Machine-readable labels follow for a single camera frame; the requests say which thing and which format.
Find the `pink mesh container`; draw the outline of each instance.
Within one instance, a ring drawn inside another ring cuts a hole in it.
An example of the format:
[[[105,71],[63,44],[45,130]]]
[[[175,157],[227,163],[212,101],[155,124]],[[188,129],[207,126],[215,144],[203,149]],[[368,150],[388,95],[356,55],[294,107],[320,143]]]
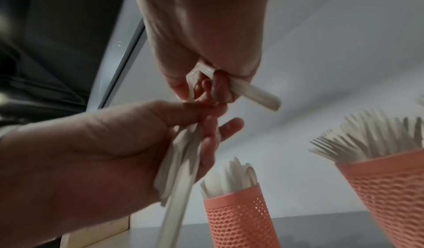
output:
[[[259,184],[203,203],[215,248],[280,248]]]
[[[397,248],[424,248],[424,149],[336,166]]]

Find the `white wall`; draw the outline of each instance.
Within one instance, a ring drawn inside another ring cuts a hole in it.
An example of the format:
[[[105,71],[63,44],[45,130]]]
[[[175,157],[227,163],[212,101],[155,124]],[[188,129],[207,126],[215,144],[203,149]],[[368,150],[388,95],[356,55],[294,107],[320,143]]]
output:
[[[299,117],[261,136],[217,154],[237,156],[256,169],[271,217],[329,214],[364,210],[336,168],[325,159],[307,151],[308,141],[326,129],[337,126],[343,117],[361,108],[381,107],[389,116],[423,115],[424,108],[414,103],[424,93],[424,64],[342,101]],[[131,227],[159,226],[164,209],[151,206],[131,217]],[[185,224],[205,223],[199,187],[193,189]]]

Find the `mesh basket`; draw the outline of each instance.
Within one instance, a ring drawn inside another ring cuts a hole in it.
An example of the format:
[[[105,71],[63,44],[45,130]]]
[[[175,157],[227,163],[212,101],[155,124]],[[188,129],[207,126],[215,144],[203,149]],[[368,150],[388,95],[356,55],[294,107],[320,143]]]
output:
[[[397,248],[424,248],[424,150],[336,165]]]
[[[259,184],[203,202],[215,248],[280,248]]]

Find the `cutlery holder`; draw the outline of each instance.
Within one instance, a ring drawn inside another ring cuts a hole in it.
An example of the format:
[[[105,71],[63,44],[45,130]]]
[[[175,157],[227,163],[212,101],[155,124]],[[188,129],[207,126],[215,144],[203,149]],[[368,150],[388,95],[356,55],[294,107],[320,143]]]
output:
[[[424,247],[424,149],[336,167],[397,248]]]
[[[215,248],[280,248],[259,184],[203,203]]]

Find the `hand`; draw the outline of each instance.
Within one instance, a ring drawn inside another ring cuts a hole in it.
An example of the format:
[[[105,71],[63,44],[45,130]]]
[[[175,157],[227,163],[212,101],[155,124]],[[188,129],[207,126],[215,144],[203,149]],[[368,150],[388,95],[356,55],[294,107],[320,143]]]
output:
[[[226,74],[251,81],[261,61],[268,0],[137,0],[152,53],[176,95],[186,100],[186,75],[199,59],[223,69],[201,75],[196,95],[230,103]]]
[[[238,118],[217,127],[226,110],[155,101],[11,132],[0,142],[0,243],[34,246],[157,202],[152,184],[176,125],[199,122],[205,175],[220,141],[243,127]]]

